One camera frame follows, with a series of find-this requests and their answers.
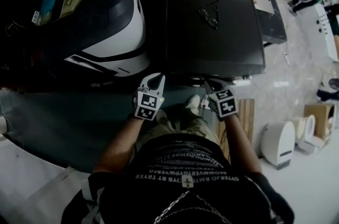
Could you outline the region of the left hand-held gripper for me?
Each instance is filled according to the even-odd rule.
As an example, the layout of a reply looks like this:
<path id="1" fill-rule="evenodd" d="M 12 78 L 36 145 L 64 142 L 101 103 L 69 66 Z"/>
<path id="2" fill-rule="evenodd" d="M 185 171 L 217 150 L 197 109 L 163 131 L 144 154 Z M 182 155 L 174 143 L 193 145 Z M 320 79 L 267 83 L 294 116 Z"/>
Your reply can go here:
<path id="1" fill-rule="evenodd" d="M 152 121 L 161 105 L 164 103 L 163 91 L 165 85 L 165 75 L 153 73 L 145 76 L 134 98 L 134 116 L 142 120 Z"/>

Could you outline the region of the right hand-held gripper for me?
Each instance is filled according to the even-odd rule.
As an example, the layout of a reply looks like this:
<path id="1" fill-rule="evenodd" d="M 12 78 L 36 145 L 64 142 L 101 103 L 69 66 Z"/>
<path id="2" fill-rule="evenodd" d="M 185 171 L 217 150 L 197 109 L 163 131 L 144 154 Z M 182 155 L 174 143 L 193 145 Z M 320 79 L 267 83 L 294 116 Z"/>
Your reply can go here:
<path id="1" fill-rule="evenodd" d="M 217 78 L 204 81 L 209 108 L 216 114 L 219 121 L 238 113 L 237 98 L 228 87 L 229 84 L 230 82 Z"/>

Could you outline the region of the person's right forearm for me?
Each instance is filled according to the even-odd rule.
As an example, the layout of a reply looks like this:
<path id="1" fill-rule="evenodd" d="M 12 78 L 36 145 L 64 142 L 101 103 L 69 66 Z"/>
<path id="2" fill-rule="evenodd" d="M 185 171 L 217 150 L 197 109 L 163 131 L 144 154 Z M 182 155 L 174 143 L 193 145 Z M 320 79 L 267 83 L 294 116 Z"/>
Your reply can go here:
<path id="1" fill-rule="evenodd" d="M 239 118 L 232 114 L 225 117 L 224 122 L 232 167 L 243 174 L 262 173 L 259 158 Z"/>

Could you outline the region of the person's left forearm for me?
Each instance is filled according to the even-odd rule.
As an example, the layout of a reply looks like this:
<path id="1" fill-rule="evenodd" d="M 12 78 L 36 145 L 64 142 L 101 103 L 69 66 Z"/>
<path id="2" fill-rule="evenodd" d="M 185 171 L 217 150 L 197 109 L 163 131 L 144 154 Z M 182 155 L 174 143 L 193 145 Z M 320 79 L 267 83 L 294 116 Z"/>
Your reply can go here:
<path id="1" fill-rule="evenodd" d="M 130 117 L 101 153 L 93 173 L 122 174 L 130 162 L 144 120 Z"/>

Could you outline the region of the person's white shoe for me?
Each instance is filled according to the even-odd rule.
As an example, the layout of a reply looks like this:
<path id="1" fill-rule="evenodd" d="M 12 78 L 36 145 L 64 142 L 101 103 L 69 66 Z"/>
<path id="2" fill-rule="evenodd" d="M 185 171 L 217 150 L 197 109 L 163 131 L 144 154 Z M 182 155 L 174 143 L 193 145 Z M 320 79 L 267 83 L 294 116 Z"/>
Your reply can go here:
<path id="1" fill-rule="evenodd" d="M 193 109 L 197 110 L 200 105 L 200 96 L 199 95 L 192 95 L 187 102 L 185 103 L 185 109 Z"/>
<path id="2" fill-rule="evenodd" d="M 167 122 L 168 118 L 164 110 L 159 109 L 156 114 L 156 120 L 158 123 L 164 123 Z"/>

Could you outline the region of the person's beige trousers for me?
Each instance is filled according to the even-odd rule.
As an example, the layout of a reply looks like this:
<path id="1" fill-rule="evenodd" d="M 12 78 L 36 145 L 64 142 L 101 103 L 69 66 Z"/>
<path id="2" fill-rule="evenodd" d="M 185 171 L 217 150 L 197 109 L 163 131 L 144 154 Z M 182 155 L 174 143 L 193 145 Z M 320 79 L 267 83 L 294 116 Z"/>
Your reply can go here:
<path id="1" fill-rule="evenodd" d="M 144 136 L 143 145 L 152 148 L 164 148 L 166 146 L 175 149 L 208 150 L 221 154 L 221 146 L 216 133 L 211 129 L 208 122 L 192 112 L 184 109 L 180 117 L 180 128 L 174 129 L 170 120 L 157 123 Z"/>

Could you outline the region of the black eyeglasses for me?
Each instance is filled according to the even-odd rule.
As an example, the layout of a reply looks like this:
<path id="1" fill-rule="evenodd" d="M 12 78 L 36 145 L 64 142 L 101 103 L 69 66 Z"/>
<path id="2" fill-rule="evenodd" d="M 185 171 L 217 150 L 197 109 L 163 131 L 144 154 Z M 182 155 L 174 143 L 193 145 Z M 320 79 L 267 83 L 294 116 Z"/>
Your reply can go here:
<path id="1" fill-rule="evenodd" d="M 216 0 L 198 9 L 199 14 L 215 30 L 217 30 L 219 27 L 218 3 L 219 0 Z"/>

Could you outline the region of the white and black washing machine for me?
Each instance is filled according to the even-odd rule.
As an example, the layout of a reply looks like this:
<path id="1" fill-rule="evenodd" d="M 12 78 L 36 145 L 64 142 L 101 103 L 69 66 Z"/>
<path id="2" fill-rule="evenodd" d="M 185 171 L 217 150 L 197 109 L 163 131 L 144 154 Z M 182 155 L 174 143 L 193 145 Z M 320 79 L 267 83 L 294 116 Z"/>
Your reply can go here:
<path id="1" fill-rule="evenodd" d="M 131 78 L 149 66 L 140 0 L 82 0 L 72 15 L 37 26 L 0 51 L 0 87 L 43 89 Z"/>

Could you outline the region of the white rounded appliance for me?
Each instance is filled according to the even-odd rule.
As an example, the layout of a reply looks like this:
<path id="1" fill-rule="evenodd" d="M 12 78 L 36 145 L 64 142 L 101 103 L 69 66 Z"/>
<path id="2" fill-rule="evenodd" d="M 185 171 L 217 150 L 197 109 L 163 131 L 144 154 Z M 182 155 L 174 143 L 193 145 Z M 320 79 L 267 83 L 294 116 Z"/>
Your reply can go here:
<path id="1" fill-rule="evenodd" d="M 292 122 L 271 122 L 262 134 L 261 152 L 277 170 L 288 166 L 295 149 L 295 128 Z"/>

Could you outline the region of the black side table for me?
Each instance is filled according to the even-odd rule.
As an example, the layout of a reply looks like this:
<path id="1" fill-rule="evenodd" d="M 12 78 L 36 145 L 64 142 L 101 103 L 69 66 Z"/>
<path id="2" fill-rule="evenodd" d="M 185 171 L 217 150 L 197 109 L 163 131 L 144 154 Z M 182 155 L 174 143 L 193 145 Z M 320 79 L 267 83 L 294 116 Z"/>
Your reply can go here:
<path id="1" fill-rule="evenodd" d="M 287 42 L 287 34 L 276 0 L 256 0 L 256 12 L 264 47 Z"/>

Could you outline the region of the dark green floor mat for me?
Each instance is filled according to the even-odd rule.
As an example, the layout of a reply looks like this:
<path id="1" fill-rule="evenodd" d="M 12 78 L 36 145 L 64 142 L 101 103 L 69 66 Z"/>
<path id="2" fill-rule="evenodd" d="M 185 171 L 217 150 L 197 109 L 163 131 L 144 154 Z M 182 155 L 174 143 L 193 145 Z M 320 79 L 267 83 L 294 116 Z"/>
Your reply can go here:
<path id="1" fill-rule="evenodd" d="M 130 94 L 0 91 L 11 141 L 63 167 L 91 172 L 132 112 Z"/>

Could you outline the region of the person's black printed t-shirt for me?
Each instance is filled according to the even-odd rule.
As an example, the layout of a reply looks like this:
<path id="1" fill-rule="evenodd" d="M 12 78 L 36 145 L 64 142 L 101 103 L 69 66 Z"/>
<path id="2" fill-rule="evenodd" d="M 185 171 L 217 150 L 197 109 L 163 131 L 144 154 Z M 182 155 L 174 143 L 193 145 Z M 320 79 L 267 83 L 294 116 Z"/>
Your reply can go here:
<path id="1" fill-rule="evenodd" d="M 243 175 L 208 150 L 143 146 L 121 175 L 86 179 L 61 224 L 293 224 L 260 173 Z"/>

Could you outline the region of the white toilet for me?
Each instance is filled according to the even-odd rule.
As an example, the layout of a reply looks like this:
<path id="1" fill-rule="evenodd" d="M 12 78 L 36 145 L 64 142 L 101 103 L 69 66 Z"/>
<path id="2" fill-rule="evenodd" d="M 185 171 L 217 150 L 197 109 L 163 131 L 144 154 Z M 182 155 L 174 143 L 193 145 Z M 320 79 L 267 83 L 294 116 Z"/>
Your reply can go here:
<path id="1" fill-rule="evenodd" d="M 325 141 L 315 136 L 314 115 L 290 120 L 295 128 L 295 143 L 305 154 L 313 154 L 325 146 Z"/>

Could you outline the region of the small cardboard box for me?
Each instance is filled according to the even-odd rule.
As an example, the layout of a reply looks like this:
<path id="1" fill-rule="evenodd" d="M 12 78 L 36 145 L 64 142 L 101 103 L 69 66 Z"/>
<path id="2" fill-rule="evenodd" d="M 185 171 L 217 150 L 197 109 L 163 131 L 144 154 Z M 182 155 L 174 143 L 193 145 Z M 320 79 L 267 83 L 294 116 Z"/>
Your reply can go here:
<path id="1" fill-rule="evenodd" d="M 310 115 L 315 117 L 314 135 L 324 141 L 329 139 L 335 127 L 336 106 L 326 103 L 306 104 L 304 116 L 308 117 Z"/>

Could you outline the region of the white counter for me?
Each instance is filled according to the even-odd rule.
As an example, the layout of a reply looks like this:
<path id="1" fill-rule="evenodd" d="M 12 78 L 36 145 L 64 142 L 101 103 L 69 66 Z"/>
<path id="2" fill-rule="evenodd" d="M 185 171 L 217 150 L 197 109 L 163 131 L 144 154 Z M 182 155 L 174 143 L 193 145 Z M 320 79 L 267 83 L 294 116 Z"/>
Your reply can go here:
<path id="1" fill-rule="evenodd" d="M 339 62 L 335 37 L 330 25 L 330 21 L 322 5 L 316 4 L 315 10 L 317 13 L 316 30 L 314 36 L 315 53 L 320 57 L 328 58 L 333 62 Z"/>

